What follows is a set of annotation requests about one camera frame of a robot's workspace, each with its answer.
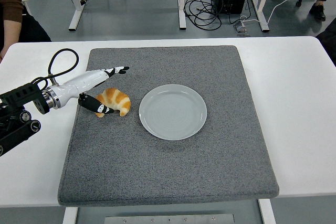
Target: gray mat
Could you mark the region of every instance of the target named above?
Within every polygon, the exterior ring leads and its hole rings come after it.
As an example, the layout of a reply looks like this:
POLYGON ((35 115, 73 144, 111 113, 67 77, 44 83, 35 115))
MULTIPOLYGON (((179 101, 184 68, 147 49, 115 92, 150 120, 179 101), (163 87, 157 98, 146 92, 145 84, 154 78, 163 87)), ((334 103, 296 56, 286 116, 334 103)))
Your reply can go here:
POLYGON ((156 205, 272 198, 279 187, 250 89, 234 46, 105 48, 88 70, 129 66, 88 94, 116 87, 132 108, 97 118, 78 107, 58 200, 64 206, 156 205), (181 84, 207 105, 195 135, 161 140, 141 124, 139 106, 152 89, 181 84))

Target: white plate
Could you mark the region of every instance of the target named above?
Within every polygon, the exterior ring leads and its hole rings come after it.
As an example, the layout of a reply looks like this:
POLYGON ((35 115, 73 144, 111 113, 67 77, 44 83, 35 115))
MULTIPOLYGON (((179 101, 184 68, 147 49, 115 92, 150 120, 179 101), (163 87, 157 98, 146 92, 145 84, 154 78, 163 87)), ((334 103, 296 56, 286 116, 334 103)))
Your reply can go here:
POLYGON ((206 105, 193 89, 167 84, 148 92, 140 103, 142 125, 165 140, 182 140, 197 133, 206 120, 206 105))

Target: gray floor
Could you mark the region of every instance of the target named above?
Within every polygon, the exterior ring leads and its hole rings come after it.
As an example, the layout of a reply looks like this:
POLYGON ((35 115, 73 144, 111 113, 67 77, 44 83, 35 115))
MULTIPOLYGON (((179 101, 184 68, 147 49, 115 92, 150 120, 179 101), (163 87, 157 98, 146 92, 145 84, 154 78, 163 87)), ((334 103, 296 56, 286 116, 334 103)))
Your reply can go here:
MULTIPOLYGON (((284 0, 267 0, 264 8, 266 19, 273 8, 284 0)), ((314 0, 288 0, 277 7, 270 19, 270 32, 263 33, 256 21, 245 23, 244 36, 316 36, 336 17, 336 0, 325 3, 325 22, 316 22, 308 11, 314 0)), ((177 0, 89 0, 76 31, 68 27, 75 8, 71 0, 29 0, 34 17, 41 23, 52 41, 84 40, 134 40, 134 39, 183 39, 239 37, 229 17, 221 15, 222 25, 215 31, 204 31, 187 20, 187 29, 179 30, 177 0)), ((242 15, 249 16, 248 8, 242 15)), ((231 15, 231 21, 240 15, 231 15)), ((251 17, 256 15, 251 8, 251 17)), ((276 198, 272 199, 277 224, 336 223, 334 205, 336 196, 276 198)), ((78 224, 103 223, 105 216, 163 214, 234 214, 236 223, 261 223, 255 200, 218 202, 194 205, 80 208, 78 224)), ((62 223, 63 207, 29 207, 0 209, 3 223, 62 223)))

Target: croissant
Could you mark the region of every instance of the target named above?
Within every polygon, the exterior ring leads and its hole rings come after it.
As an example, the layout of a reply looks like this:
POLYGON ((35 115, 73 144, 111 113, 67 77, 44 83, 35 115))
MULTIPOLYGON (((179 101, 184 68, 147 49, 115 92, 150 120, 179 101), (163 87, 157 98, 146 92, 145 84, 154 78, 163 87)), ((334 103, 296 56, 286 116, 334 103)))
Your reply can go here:
MULTIPOLYGON (((116 88, 107 88, 102 94, 97 95, 96 99, 109 108, 119 110, 121 116, 125 116, 131 108, 129 96, 116 88)), ((96 113, 96 115, 102 118, 104 113, 96 113)))

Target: black shoe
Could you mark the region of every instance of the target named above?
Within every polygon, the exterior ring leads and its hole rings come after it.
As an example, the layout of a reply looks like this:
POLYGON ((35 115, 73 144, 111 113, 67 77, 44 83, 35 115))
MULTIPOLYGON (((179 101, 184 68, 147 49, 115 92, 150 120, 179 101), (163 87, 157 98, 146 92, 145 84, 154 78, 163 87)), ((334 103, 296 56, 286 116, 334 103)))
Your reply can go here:
POLYGON ((323 5, 313 5, 309 11, 310 14, 314 15, 314 18, 319 21, 325 21, 325 14, 323 12, 323 5))

